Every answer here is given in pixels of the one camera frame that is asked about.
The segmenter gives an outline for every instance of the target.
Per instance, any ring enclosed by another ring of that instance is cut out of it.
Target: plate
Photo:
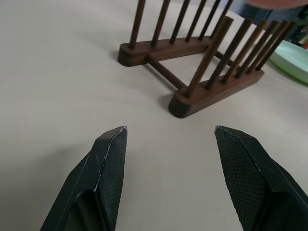
[[[290,42],[282,41],[270,60],[282,71],[308,83],[308,51]]]

